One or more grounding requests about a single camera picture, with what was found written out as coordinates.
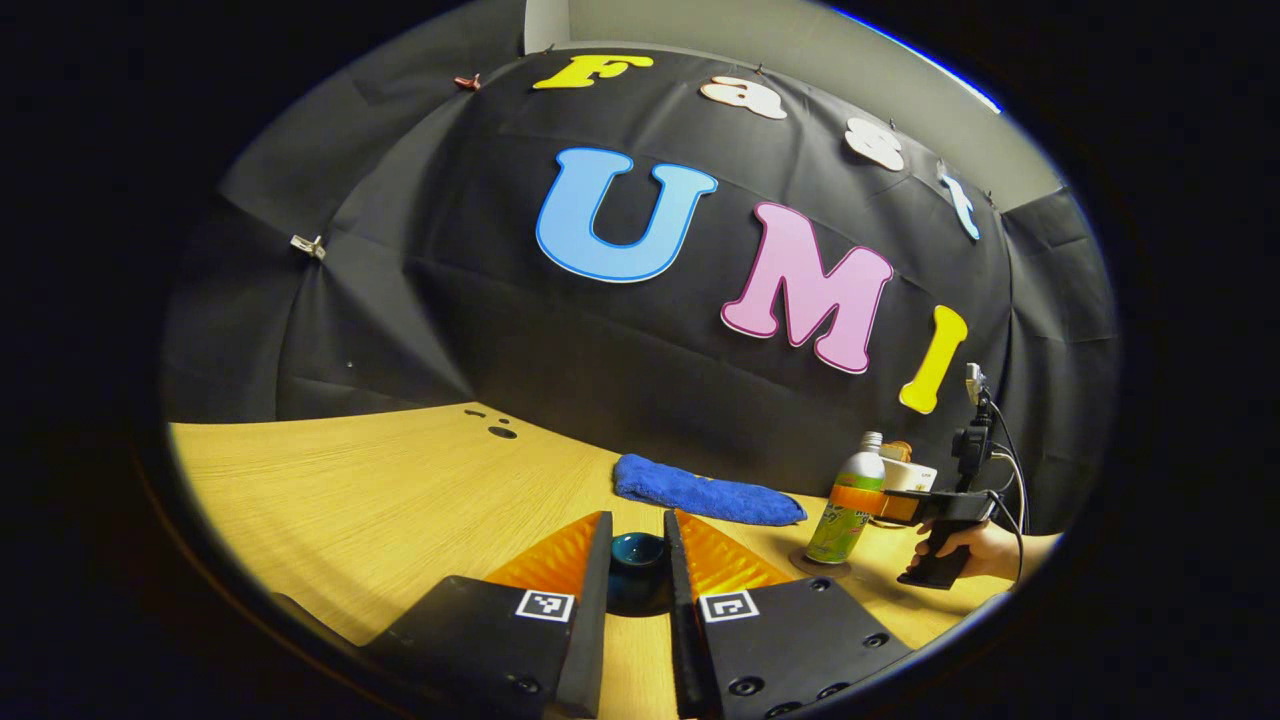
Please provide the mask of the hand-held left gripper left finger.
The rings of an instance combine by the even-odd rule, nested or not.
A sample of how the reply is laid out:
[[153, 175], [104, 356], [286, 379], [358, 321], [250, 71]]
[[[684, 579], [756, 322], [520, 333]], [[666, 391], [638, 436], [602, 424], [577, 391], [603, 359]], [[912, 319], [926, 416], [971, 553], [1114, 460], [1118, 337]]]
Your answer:
[[594, 719], [612, 539], [591, 512], [483, 579], [445, 577], [360, 653], [444, 719]]

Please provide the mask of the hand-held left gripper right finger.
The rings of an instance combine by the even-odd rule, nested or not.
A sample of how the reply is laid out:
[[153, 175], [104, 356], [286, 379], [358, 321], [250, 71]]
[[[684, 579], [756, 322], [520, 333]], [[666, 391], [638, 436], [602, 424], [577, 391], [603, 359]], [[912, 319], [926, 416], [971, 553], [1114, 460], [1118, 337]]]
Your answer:
[[681, 717], [814, 717], [910, 655], [831, 577], [788, 577], [680, 510], [664, 538]]

